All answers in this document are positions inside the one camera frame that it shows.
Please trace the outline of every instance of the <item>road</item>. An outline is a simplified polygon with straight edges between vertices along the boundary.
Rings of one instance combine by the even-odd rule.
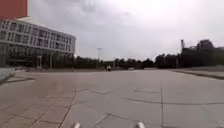
[[[0,86],[0,127],[221,128],[223,97],[223,80],[165,70],[21,72]]]

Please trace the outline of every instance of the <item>tall building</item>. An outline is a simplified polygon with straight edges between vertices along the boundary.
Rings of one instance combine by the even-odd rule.
[[[18,20],[0,21],[0,66],[67,67],[74,36]]]

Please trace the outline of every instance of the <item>pole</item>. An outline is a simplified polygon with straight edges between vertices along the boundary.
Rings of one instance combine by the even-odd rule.
[[[52,56],[53,56],[53,54],[51,52],[51,55],[50,55],[50,69],[52,69]]]
[[[40,69],[42,69],[42,55],[40,55]]]

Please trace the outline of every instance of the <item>overcast sky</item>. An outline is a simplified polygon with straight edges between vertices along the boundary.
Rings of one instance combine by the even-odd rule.
[[[224,0],[29,0],[29,21],[77,37],[76,55],[154,59],[210,39],[224,46]]]

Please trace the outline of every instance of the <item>tree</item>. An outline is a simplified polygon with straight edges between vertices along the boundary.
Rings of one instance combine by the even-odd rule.
[[[149,68],[149,67],[153,67],[153,61],[148,58],[142,62],[142,68]]]

